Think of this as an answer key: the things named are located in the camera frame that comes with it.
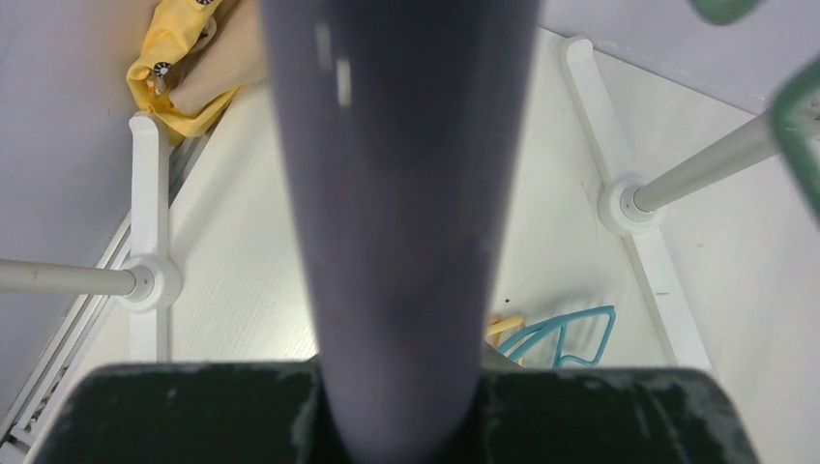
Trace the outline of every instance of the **green object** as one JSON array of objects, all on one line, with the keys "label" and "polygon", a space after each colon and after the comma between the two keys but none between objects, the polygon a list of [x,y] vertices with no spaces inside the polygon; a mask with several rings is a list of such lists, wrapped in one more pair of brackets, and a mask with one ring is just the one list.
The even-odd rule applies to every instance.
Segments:
[{"label": "green object", "polygon": [[689,0],[707,22],[718,26],[731,24],[751,13],[762,0]]},{"label": "green object", "polygon": [[820,57],[797,73],[777,94],[772,105],[772,133],[782,150],[792,174],[797,179],[814,217],[820,221],[820,156],[805,134],[809,121],[805,110],[815,92],[820,90]]}]

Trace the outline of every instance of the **yellow cloth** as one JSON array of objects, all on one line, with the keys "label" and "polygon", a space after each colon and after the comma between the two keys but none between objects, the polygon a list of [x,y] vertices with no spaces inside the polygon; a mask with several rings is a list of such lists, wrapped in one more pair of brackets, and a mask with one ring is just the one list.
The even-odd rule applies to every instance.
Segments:
[{"label": "yellow cloth", "polygon": [[182,60],[222,0],[161,0],[142,43],[139,58],[128,70],[126,80],[139,109],[156,114],[168,126],[170,143],[202,135],[233,98],[229,90],[206,104],[197,114],[184,114],[170,101],[170,88],[158,96],[149,91],[149,78],[156,78]]}]

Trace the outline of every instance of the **teal object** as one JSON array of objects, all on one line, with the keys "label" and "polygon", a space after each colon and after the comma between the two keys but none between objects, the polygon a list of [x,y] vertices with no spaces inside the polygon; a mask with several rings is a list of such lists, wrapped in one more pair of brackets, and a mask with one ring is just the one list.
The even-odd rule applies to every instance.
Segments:
[{"label": "teal object", "polygon": [[[564,343],[567,337],[567,326],[571,322],[577,321],[579,319],[598,316],[607,316],[608,320],[606,322],[606,329],[603,331],[603,337],[600,339],[600,345],[598,346],[598,352],[596,352],[595,357],[591,361],[587,361],[575,355],[565,355]],[[518,361],[538,342],[540,342],[541,340],[555,332],[555,330],[559,330],[560,332],[558,333],[558,345],[555,348],[555,359],[552,362],[552,366],[556,368],[563,367],[566,362],[573,362],[586,366],[594,366],[600,362],[600,358],[603,356],[603,350],[606,349],[606,343],[609,341],[609,336],[612,334],[612,327],[614,325],[615,306],[606,305],[593,307],[590,309],[584,309],[583,311],[577,311],[572,312],[570,314],[555,316],[543,322],[539,322],[538,324],[527,326],[524,329],[514,333],[510,338],[508,338],[504,343],[502,343],[501,346],[498,347],[498,351],[501,354],[506,354],[521,340],[529,337],[526,341],[521,343],[521,346],[519,346],[514,351],[512,351],[512,353],[507,355],[510,361]]]},{"label": "teal object", "polygon": [[716,26],[731,24],[751,13],[762,0],[689,0],[705,21]]},{"label": "teal object", "polygon": [[798,72],[777,94],[769,112],[769,124],[815,220],[820,222],[820,156],[811,149],[805,133],[805,124],[809,122],[805,110],[818,91],[820,56]]}]

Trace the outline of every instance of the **white shelf bracket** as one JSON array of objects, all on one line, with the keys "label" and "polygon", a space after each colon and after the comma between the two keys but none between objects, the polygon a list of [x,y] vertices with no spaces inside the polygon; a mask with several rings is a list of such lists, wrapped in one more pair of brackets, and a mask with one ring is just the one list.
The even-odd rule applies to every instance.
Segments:
[{"label": "white shelf bracket", "polygon": [[131,312],[131,361],[170,361],[170,307],[182,291],[179,270],[168,254],[168,157],[172,147],[160,123],[139,112],[133,134],[131,259],[122,269],[137,288],[119,303]]},{"label": "white shelf bracket", "polygon": [[567,39],[562,52],[562,73],[603,182],[600,221],[624,239],[666,359],[674,365],[711,371],[683,286],[658,230],[663,209],[646,213],[632,203],[635,190],[646,182],[600,76],[592,43],[582,37]]}]

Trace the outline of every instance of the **purple pole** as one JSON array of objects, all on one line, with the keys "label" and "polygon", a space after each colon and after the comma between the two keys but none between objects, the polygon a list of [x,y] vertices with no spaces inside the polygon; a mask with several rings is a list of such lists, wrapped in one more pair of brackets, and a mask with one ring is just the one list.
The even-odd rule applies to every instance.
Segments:
[{"label": "purple pole", "polygon": [[478,385],[539,2],[261,3],[334,422],[428,460]]}]

